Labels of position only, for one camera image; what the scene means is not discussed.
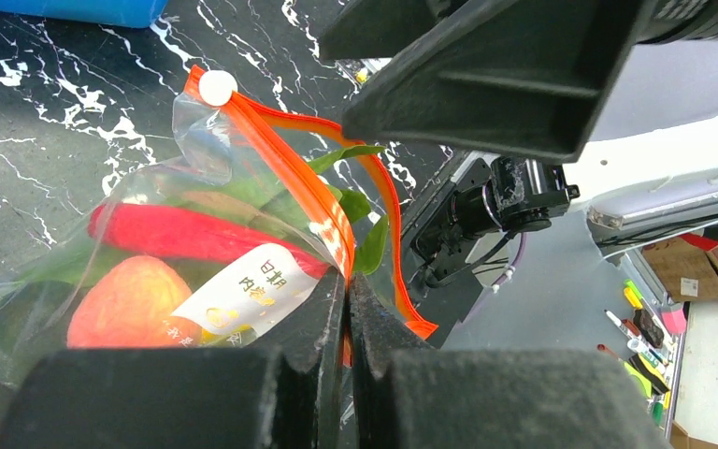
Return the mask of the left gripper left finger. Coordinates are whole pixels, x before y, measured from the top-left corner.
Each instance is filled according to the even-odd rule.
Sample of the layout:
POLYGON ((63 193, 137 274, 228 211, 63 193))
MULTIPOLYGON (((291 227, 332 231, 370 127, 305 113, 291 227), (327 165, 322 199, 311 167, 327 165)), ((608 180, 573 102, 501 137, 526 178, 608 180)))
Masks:
POLYGON ((343 276, 242 348, 68 350, 13 399, 0 448, 333 448, 343 276))

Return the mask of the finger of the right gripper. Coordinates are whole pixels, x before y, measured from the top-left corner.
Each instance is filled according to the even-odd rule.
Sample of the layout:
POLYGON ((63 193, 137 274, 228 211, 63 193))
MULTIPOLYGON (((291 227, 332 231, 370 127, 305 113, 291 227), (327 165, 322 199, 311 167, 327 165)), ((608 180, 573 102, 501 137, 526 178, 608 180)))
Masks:
POLYGON ((342 113, 347 138, 574 163, 651 1, 351 1, 326 60, 386 65, 342 113))

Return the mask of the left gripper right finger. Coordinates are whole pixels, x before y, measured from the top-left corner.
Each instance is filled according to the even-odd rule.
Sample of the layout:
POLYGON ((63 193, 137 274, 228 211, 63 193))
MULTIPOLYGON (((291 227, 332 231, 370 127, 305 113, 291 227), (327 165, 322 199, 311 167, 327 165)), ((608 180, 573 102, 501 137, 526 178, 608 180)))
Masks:
POLYGON ((624 368, 577 350, 442 351, 378 300, 347 296, 362 448, 666 448, 624 368))

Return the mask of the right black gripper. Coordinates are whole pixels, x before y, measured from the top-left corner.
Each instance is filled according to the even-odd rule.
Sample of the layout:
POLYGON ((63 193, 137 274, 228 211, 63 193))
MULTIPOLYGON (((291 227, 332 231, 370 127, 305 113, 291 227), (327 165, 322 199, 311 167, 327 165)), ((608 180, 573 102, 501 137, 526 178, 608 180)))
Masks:
POLYGON ((639 35, 639 44, 718 41, 718 0, 661 0, 639 35))

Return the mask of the clear orange zip bag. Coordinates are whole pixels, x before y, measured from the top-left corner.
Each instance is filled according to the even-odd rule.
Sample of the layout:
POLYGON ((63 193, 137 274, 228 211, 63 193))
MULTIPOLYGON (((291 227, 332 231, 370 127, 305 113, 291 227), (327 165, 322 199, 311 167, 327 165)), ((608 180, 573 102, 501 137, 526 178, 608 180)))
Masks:
POLYGON ((354 274, 428 338, 401 264, 381 148, 267 107, 195 67, 175 99, 177 158, 120 181, 59 248, 0 282, 0 383, 64 349, 240 347, 354 274))

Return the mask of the toy peach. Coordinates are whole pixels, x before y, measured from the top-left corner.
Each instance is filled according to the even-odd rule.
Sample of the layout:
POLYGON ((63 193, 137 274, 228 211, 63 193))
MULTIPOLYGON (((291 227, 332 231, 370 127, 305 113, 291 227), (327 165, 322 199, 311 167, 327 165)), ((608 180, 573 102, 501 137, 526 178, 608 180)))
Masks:
POLYGON ((66 333, 68 348, 195 347, 202 328, 172 314, 192 290, 162 260, 133 256, 84 297, 66 333))

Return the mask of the red toy chili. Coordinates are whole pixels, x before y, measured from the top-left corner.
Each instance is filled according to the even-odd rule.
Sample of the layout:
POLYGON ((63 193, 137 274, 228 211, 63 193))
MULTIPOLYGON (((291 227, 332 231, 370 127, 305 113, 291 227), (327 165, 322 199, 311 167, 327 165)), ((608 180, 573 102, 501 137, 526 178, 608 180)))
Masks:
POLYGON ((90 216, 90 237, 118 249, 159 258, 192 258, 228 264, 262 244, 288 250, 310 277, 319 278, 328 265, 292 243, 244 225, 205 213, 164 205, 118 203, 101 205, 90 216))

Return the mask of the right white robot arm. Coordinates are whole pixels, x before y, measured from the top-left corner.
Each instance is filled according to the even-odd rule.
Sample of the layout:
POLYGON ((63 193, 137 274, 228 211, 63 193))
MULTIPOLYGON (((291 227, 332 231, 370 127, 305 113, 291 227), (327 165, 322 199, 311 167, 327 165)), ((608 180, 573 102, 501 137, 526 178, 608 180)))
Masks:
POLYGON ((718 1, 352 1, 319 44, 386 60, 344 135, 489 152, 472 198, 718 180, 718 1))

